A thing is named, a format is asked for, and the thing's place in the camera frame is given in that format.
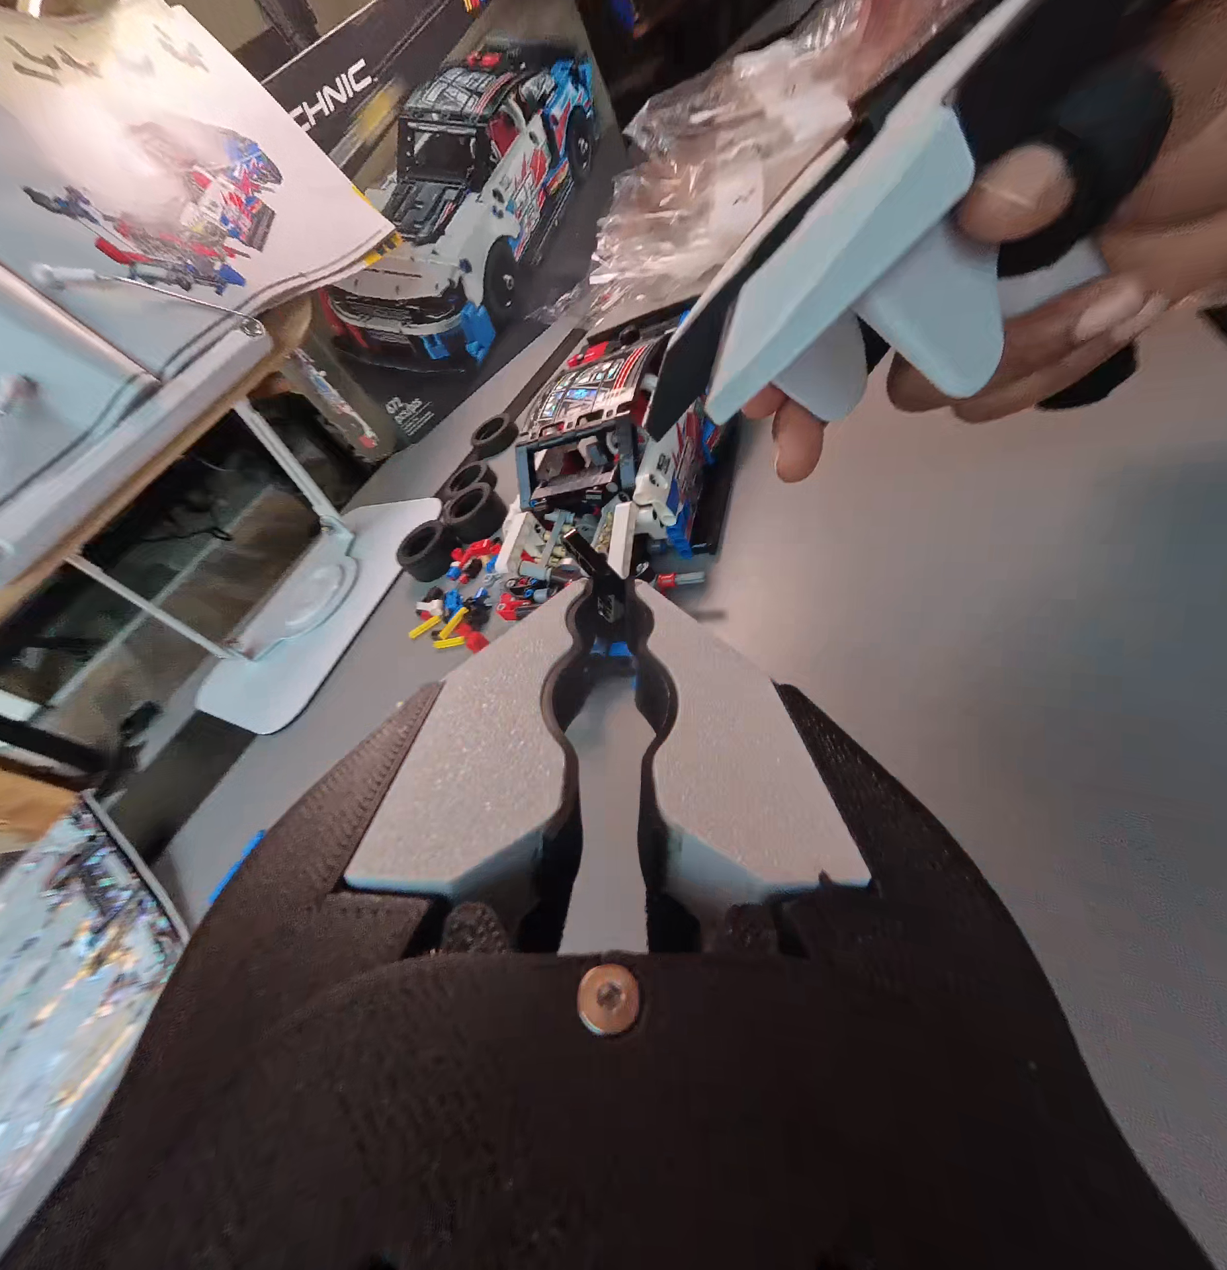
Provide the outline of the white book stand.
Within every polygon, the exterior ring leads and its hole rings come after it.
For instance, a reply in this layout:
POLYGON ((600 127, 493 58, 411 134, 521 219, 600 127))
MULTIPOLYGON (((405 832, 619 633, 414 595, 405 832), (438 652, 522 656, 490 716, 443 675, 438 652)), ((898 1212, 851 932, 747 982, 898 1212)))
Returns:
POLYGON ((61 564, 204 649, 214 668, 195 706, 248 732, 287 726, 397 580, 401 541, 436 519, 438 498, 340 513, 248 402, 270 373, 315 389, 297 357, 309 301, 261 317, 220 311, 223 333, 175 373, 150 370, 65 313, 47 289, 103 282, 42 266, 34 282, 0 265, 0 621, 61 564), (318 535, 253 614, 214 640, 87 561, 106 528, 191 444, 233 412, 296 487, 318 535))

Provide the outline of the grey desk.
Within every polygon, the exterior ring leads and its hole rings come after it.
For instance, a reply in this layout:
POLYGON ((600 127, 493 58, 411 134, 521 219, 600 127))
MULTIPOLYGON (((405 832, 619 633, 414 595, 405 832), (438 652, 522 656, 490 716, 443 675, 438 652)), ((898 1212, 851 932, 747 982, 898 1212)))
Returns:
POLYGON ((874 384, 797 485, 744 430, 680 599, 966 849, 1227 1267, 1227 342, 1177 311, 1140 354, 1099 406, 982 425, 874 384))

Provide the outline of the toy brick race car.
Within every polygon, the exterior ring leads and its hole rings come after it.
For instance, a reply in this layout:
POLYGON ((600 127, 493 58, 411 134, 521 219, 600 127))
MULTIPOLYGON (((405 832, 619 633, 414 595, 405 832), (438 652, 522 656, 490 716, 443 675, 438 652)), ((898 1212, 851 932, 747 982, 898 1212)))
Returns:
POLYGON ((490 567, 538 596, 568 571, 576 531, 626 579, 661 592, 698 588, 721 545, 737 456, 733 424, 687 405, 655 440, 646 415, 683 313, 584 341, 518 422, 518 497, 490 567))

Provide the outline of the person's right hand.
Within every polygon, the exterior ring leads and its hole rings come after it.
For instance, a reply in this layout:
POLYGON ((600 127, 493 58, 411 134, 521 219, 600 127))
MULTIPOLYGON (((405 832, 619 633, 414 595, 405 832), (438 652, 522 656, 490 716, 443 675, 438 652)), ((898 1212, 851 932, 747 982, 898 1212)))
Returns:
MULTIPOLYGON (((896 409, 1001 419, 1070 389, 1165 308, 1227 300, 1227 1, 1172 3, 1146 60, 1166 82, 1174 115, 1158 158, 1096 235, 1107 275, 1009 320, 998 367, 974 396, 950 399, 895 357, 887 396, 896 409)), ((1052 224, 1071 196, 1067 161, 1033 142, 990 164, 955 219, 978 243, 1017 243, 1052 224)), ((778 479, 804 481, 826 424, 769 384, 743 412, 771 421, 778 479)))

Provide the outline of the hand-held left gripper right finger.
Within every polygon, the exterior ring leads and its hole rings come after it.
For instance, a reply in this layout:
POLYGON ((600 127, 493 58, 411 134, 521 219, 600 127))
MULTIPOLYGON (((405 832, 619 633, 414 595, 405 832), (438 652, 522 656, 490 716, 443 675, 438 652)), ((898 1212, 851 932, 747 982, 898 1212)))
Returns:
POLYGON ((778 685, 643 583, 630 586, 638 864, 649 951, 693 951, 733 908, 820 886, 861 890, 868 864, 778 685))

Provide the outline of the holographic sticker sheet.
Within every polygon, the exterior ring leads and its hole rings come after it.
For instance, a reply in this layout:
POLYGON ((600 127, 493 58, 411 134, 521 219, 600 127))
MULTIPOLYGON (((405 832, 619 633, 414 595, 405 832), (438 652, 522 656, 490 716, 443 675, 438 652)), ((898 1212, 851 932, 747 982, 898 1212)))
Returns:
POLYGON ((0 877, 0 1258, 78 1155, 189 932, 85 792, 0 877))

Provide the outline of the pile of clear plastic bags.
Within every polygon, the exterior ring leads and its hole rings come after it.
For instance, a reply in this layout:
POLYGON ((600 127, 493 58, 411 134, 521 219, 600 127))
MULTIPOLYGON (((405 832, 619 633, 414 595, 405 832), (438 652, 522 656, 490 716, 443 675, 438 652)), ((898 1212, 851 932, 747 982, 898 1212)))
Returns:
POLYGON ((700 294, 779 194, 851 120, 845 75, 871 3, 820 3, 787 35, 655 94, 624 129, 588 275, 589 333, 700 294))

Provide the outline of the black angled brick beam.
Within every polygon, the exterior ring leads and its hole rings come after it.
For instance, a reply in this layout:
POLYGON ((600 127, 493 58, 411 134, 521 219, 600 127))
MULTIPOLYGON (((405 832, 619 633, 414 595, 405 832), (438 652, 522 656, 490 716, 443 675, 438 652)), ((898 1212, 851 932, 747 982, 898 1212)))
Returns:
POLYGON ((635 598, 632 583, 616 573, 607 557, 600 554, 578 528, 565 529, 562 542, 572 561, 589 580, 588 598, 594 602, 595 621, 607 636, 622 630, 635 598))

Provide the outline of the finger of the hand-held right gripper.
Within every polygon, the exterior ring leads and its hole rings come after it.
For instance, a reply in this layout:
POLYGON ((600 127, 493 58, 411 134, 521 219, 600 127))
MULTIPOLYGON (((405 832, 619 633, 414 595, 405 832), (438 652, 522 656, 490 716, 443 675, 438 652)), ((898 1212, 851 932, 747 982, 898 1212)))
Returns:
POLYGON ((652 437, 696 398, 725 422, 765 386, 822 421, 855 408, 868 377, 855 303, 974 180, 969 149, 952 132, 947 118, 883 124, 743 282, 699 386, 661 370, 646 415, 652 437))
POLYGON ((852 124, 1022 124, 1044 108, 1042 1, 968 3, 865 91, 852 124))

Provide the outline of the pile of mixed brick pieces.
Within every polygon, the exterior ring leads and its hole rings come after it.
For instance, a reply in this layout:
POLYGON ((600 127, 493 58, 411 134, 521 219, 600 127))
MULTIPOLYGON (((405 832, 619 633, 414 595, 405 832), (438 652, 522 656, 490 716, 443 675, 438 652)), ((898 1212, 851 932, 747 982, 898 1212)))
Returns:
POLYGON ((455 548, 443 586, 432 586, 414 605, 411 643, 429 643, 438 652, 477 655, 489 646, 493 617, 513 623, 540 605, 544 588, 535 579, 511 573, 497 538, 481 538, 455 548))

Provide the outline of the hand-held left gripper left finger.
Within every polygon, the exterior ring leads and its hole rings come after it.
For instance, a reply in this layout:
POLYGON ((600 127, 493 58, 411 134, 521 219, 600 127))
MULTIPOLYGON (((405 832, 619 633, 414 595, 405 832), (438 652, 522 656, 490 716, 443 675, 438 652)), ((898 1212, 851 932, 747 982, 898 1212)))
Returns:
POLYGON ((519 951, 557 951, 582 849, 576 757, 587 585, 451 671, 344 870, 350 889, 492 909, 519 951))

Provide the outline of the brown cardboard piece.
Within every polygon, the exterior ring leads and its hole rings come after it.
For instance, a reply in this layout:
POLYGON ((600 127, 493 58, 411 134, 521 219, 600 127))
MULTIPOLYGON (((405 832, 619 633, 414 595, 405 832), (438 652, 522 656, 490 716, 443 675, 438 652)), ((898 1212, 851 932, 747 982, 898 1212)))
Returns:
POLYGON ((0 856, 33 848, 77 798, 74 789, 0 767, 0 856))

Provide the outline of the toy car set box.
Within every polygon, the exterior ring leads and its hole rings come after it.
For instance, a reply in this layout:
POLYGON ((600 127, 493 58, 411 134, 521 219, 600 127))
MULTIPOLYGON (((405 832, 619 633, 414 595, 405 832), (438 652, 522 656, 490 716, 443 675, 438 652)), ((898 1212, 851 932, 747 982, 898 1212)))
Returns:
POLYGON ((623 145, 581 3, 369 3, 264 86, 392 228, 315 295, 303 373, 373 468, 541 330, 588 269, 623 145))

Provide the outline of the building instruction booklet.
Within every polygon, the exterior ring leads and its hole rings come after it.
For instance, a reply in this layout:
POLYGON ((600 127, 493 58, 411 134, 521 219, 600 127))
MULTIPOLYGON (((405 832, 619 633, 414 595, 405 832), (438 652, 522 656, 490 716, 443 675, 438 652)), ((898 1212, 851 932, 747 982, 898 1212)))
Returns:
POLYGON ((392 229, 183 9, 0 7, 0 266, 148 373, 392 229))

